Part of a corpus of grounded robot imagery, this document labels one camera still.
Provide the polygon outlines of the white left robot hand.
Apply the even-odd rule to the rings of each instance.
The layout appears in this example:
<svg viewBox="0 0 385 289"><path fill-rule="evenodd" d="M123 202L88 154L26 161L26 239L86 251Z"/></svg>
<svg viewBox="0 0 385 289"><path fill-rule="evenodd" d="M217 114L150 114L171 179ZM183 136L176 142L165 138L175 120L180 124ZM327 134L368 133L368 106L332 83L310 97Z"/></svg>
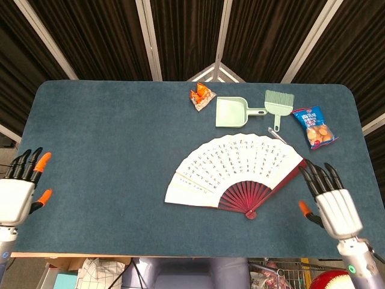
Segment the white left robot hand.
<svg viewBox="0 0 385 289"><path fill-rule="evenodd" d="M26 150L16 157L1 178L1 226L16 227L33 212L43 208L53 194L47 189L36 201L34 193L52 153L40 155L43 148Z"/></svg>

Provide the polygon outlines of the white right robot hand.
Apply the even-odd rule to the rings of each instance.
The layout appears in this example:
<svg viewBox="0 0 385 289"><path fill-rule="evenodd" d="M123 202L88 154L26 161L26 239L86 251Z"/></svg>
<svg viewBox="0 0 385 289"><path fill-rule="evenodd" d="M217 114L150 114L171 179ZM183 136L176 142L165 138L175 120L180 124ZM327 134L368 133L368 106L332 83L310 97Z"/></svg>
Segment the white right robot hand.
<svg viewBox="0 0 385 289"><path fill-rule="evenodd" d="M329 163L324 168L306 160L307 168L299 167L320 215L315 215L304 201L298 205L304 217L324 228L336 240L357 237L363 229L356 206L343 186L336 169Z"/></svg>

